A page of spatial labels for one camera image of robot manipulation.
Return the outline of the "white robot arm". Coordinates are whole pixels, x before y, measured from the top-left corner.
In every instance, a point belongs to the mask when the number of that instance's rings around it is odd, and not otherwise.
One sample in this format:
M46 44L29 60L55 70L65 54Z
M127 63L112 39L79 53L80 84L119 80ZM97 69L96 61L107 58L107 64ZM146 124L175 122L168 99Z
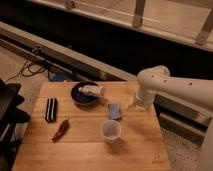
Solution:
M172 77L166 66L141 70L131 105L149 108L159 93L165 93L211 118L196 171L213 171L213 80Z

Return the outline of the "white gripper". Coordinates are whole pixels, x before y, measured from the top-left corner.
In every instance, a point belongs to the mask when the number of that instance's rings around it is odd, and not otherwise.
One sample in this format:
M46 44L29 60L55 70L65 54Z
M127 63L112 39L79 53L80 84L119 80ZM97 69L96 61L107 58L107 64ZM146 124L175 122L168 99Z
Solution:
M154 102L155 93L149 90L137 90L133 102L127 107L127 111L134 109L136 106L143 108L150 108Z

